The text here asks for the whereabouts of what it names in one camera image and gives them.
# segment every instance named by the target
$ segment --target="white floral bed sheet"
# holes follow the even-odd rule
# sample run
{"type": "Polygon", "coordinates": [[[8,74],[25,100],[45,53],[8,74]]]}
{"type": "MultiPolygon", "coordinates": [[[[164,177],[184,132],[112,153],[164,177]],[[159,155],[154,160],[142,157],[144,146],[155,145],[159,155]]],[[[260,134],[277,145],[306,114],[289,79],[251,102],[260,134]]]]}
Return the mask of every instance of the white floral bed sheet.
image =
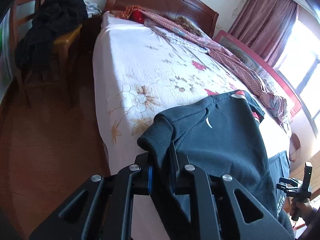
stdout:
{"type": "MultiPolygon", "coordinates": [[[[236,89],[250,93],[209,55],[170,44],[150,28],[109,13],[95,44],[93,71],[98,126],[111,174],[144,152],[137,138],[157,113],[215,93],[236,89]]],[[[288,150],[286,133],[252,97],[266,113],[260,132],[268,157],[288,150]]],[[[150,197],[135,197],[133,218],[133,239],[169,239],[150,197]]]]}

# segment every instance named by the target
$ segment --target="chair seat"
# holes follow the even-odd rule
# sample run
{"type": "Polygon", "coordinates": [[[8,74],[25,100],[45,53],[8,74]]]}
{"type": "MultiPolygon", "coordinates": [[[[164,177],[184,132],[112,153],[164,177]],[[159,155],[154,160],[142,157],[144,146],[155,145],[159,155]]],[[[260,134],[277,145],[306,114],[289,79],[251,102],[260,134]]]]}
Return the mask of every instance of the chair seat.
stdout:
{"type": "Polygon", "coordinates": [[[76,37],[80,34],[81,27],[82,27],[82,24],[80,24],[75,30],[69,33],[63,34],[53,42],[53,45],[56,46],[56,45],[72,44],[73,41],[76,39],[76,37]]]}

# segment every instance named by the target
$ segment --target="wooden floor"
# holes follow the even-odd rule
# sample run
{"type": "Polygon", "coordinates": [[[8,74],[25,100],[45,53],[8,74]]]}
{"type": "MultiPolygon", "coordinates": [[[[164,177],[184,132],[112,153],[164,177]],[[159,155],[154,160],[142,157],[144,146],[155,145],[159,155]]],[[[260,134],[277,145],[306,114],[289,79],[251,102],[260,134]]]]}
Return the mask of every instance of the wooden floor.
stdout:
{"type": "Polygon", "coordinates": [[[77,58],[70,84],[72,109],[59,89],[35,89],[31,109],[15,95],[0,116],[0,205],[23,239],[88,177],[109,174],[90,55],[77,58]]]}

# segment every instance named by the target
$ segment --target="headboard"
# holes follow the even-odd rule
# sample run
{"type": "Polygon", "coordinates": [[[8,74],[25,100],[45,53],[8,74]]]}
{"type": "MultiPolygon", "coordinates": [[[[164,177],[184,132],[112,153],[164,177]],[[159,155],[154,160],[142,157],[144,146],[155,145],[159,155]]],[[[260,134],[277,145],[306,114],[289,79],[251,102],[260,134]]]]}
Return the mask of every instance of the headboard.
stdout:
{"type": "Polygon", "coordinates": [[[127,6],[139,5],[147,11],[174,20],[186,16],[209,37],[213,36],[219,14],[199,0],[107,0],[105,11],[125,10],[127,6]]]}

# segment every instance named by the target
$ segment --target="silver screw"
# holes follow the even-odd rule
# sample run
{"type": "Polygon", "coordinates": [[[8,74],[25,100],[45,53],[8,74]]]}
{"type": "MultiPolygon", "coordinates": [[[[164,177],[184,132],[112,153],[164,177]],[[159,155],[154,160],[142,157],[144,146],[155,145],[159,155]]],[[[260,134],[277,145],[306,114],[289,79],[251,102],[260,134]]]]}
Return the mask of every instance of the silver screw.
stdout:
{"type": "Polygon", "coordinates": [[[138,169],[140,169],[139,165],[137,164],[131,164],[129,166],[130,171],[137,171],[138,169]]]}
{"type": "Polygon", "coordinates": [[[230,174],[224,174],[222,179],[225,181],[232,181],[232,176],[230,174]]]}
{"type": "Polygon", "coordinates": [[[91,180],[93,182],[97,182],[97,181],[101,180],[101,176],[99,174],[92,175],[91,180]]]}
{"type": "Polygon", "coordinates": [[[186,171],[194,171],[195,167],[192,164],[186,164],[184,165],[184,168],[186,169],[186,171]]]}

